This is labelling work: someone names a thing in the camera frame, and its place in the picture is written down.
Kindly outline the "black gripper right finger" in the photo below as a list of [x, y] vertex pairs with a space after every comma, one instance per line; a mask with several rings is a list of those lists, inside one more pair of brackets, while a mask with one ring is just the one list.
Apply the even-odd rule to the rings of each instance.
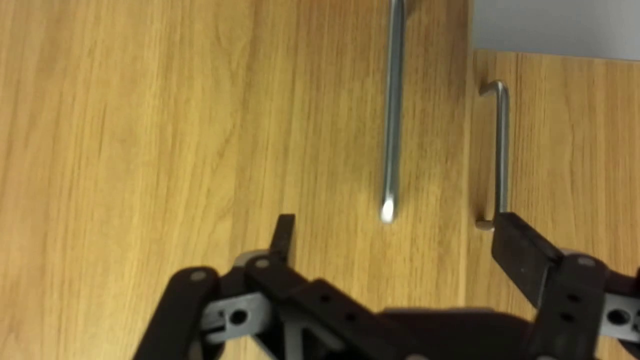
[[563, 252], [518, 213], [501, 212], [494, 219], [493, 257], [525, 298], [538, 307]]

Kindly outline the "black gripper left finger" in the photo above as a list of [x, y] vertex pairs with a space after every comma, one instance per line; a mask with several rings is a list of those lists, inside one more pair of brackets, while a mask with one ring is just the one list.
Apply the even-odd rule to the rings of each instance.
[[269, 253], [279, 257], [285, 264], [288, 264], [291, 255], [292, 255], [295, 227], [297, 227], [295, 213], [280, 213], [279, 215]]

